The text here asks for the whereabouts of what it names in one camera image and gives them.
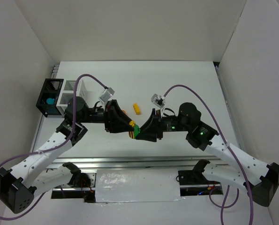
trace black cable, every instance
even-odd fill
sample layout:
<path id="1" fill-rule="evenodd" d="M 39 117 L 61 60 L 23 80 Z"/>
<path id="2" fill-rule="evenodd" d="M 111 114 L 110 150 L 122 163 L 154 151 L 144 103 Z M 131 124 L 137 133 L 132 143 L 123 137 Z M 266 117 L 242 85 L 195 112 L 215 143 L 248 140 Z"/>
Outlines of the black cable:
<path id="1" fill-rule="evenodd" d="M 175 112 L 174 112 L 172 109 L 170 109 L 170 108 L 165 108 L 165 110 L 168 110 L 168 111 L 172 112 L 172 113 L 174 114 L 174 116 L 176 116 Z"/>
<path id="2" fill-rule="evenodd" d="M 98 105 L 99 102 L 100 102 L 100 101 L 97 101 L 97 102 L 94 104 L 94 107 L 93 107 L 94 111 L 96 111 L 96 108 L 97 108 L 97 105 Z"/>

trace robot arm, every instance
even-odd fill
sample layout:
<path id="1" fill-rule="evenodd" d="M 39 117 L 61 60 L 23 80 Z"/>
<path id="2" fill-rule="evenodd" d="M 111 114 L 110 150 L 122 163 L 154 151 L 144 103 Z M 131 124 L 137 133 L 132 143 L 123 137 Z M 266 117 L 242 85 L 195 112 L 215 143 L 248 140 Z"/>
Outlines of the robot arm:
<path id="1" fill-rule="evenodd" d="M 239 161 L 245 168 L 252 187 L 253 200 L 262 206 L 268 206 L 279 186 L 279 165 L 268 165 L 245 153 L 232 144 L 224 144 L 218 132 L 203 123 L 201 113 L 192 103 L 183 103 L 178 116 L 163 117 L 164 108 L 152 110 L 147 122 L 139 128 L 118 106 L 116 100 L 107 101 L 112 96 L 112 89 L 105 90 L 99 98 L 105 109 L 89 108 L 81 98 L 76 98 L 76 128 L 70 142 L 62 147 L 43 153 L 41 151 L 59 146 L 71 133 L 73 109 L 71 99 L 65 111 L 65 119 L 56 132 L 32 155 L 13 166 L 10 170 L 0 168 L 0 199 L 14 212 L 24 211 L 35 196 L 44 193 L 58 185 L 69 184 L 76 186 L 83 180 L 90 184 L 86 174 L 72 163 L 65 163 L 54 171 L 45 169 L 63 152 L 74 146 L 87 132 L 81 123 L 104 123 L 105 130 L 110 133 L 129 132 L 129 136 L 137 140 L 156 142 L 163 138 L 164 132 L 187 131 L 186 140 L 194 148 L 208 152 L 226 161 L 236 170 L 211 164 L 200 160 L 193 169 L 201 179 L 214 180 L 229 184 L 238 189 L 245 189 L 246 184 L 239 167 L 227 149 L 230 145 Z M 180 182 L 186 180 L 186 171 L 180 176 Z"/>

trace white table surface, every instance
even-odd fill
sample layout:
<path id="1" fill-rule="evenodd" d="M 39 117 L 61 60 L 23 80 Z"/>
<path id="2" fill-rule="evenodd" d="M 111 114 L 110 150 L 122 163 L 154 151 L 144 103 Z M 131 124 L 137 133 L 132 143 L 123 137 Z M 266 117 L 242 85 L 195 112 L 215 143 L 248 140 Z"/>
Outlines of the white table surface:
<path id="1" fill-rule="evenodd" d="M 227 139 L 236 143 L 236 138 L 226 108 L 219 80 L 212 62 L 189 61 L 96 61 L 61 62 L 57 78 L 76 80 L 81 74 L 96 76 L 106 86 L 115 90 L 121 109 L 139 126 L 149 118 L 152 108 L 151 97 L 163 95 L 175 84 L 185 84 L 195 90 L 208 104 L 217 118 Z M 83 78 L 88 93 L 86 100 L 93 107 L 103 88 L 91 78 Z M 202 121 L 215 128 L 214 122 L 202 103 L 184 88 L 175 88 L 166 97 L 166 104 L 178 113 L 184 102 L 194 103 L 202 113 Z M 136 115 L 133 103 L 137 103 L 142 114 Z M 40 147 L 63 121 L 61 118 L 44 118 L 35 142 Z M 94 157 L 160 157 L 160 156 L 204 156 L 206 153 L 192 148 L 185 140 L 186 132 L 164 133 L 157 143 L 129 138 L 127 133 L 109 134 L 103 124 L 84 124 L 88 132 L 62 158 Z"/>

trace silver bracket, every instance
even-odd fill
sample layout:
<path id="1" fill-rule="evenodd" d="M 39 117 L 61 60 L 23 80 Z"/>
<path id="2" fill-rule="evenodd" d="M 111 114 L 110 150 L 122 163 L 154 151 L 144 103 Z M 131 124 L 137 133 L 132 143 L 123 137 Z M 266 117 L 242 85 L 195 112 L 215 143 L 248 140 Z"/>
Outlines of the silver bracket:
<path id="1" fill-rule="evenodd" d="M 151 98 L 151 102 L 156 105 L 157 107 L 160 108 L 160 115 L 161 117 L 163 116 L 165 105 L 166 105 L 166 101 L 165 101 L 165 97 L 162 97 L 160 95 L 154 94 Z"/>
<path id="2" fill-rule="evenodd" d="M 107 101 L 114 95 L 114 90 L 112 88 L 106 88 L 102 94 L 98 97 L 101 105 L 105 109 Z"/>

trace blue object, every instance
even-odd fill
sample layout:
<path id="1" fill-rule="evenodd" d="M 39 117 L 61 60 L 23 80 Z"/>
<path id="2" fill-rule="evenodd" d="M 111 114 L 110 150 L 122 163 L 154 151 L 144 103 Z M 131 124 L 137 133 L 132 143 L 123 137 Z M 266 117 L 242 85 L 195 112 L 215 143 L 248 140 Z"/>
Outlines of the blue object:
<path id="1" fill-rule="evenodd" d="M 48 105 L 53 105 L 54 102 L 55 102 L 55 99 L 54 99 L 54 98 L 51 98 L 51 97 L 49 97 L 49 98 L 46 100 L 46 103 L 47 103 Z"/>

